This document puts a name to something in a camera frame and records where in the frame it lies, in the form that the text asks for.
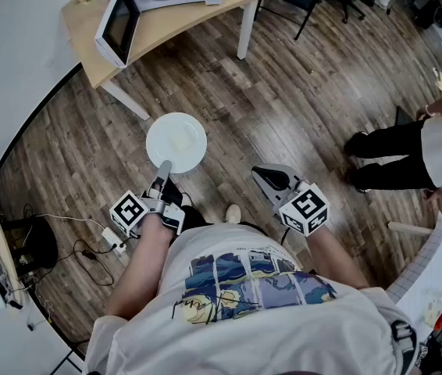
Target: white plate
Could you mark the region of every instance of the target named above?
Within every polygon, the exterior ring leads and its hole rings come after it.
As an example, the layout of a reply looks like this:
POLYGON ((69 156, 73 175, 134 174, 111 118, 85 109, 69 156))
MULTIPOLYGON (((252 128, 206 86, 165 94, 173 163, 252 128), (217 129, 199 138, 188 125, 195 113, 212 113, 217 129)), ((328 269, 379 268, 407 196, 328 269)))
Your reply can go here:
POLYGON ((156 120, 146 135, 146 151, 159 168, 165 160, 173 164, 172 173, 183 173, 198 165, 207 149, 202 125, 182 112, 165 114, 156 120))

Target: white shoe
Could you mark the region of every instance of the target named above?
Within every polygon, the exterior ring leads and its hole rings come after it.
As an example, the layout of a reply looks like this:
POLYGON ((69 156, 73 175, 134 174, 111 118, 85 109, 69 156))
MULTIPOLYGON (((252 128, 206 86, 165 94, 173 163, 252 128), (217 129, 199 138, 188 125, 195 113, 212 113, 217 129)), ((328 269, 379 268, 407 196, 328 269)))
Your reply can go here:
POLYGON ((193 206, 193 202, 191 201, 191 197, 188 193, 181 193, 183 195, 183 200, 181 200, 181 207, 184 205, 188 205, 190 207, 193 206))
POLYGON ((242 212, 240 207, 236 204, 232 204, 228 207, 226 214, 224 215, 224 221, 227 223, 240 223, 242 221, 242 212))

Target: table leg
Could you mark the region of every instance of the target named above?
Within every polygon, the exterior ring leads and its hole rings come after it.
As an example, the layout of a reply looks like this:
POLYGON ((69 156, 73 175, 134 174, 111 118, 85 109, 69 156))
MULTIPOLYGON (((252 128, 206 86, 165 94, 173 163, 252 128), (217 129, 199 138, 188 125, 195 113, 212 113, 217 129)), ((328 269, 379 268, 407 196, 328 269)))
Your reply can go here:
POLYGON ((249 40, 251 38, 252 23, 254 22, 255 8, 258 6, 258 0, 252 0, 244 7, 244 17, 240 29, 240 39, 238 40, 237 57, 244 59, 247 55, 249 40))
POLYGON ((125 91, 123 91, 111 80, 107 80, 104 84, 102 84, 102 88, 105 89, 109 94, 111 94, 114 98, 119 100, 119 102, 124 104, 128 109, 130 109, 132 112, 134 112, 137 116, 139 116, 143 120, 147 120, 148 118, 150 118, 150 116, 144 110, 143 107, 137 104, 133 100, 133 98, 131 98, 125 91))

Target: grid patterned board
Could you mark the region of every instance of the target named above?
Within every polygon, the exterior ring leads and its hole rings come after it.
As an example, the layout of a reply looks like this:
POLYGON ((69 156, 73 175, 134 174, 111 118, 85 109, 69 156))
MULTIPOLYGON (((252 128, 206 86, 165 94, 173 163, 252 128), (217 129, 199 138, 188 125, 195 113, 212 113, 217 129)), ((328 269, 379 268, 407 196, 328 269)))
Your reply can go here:
POLYGON ((417 328, 428 331, 423 316, 429 304, 442 295, 442 215, 419 254, 387 289, 388 296, 405 311, 417 328))

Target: microwave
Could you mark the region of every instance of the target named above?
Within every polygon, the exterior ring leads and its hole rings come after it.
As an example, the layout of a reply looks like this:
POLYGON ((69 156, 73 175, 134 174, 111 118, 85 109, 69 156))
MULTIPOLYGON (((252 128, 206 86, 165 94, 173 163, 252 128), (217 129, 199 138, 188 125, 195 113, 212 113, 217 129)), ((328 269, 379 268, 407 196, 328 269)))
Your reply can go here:
POLYGON ((143 11, 192 2, 211 5, 223 0, 110 0, 94 37, 96 47, 111 64, 125 68, 143 11))

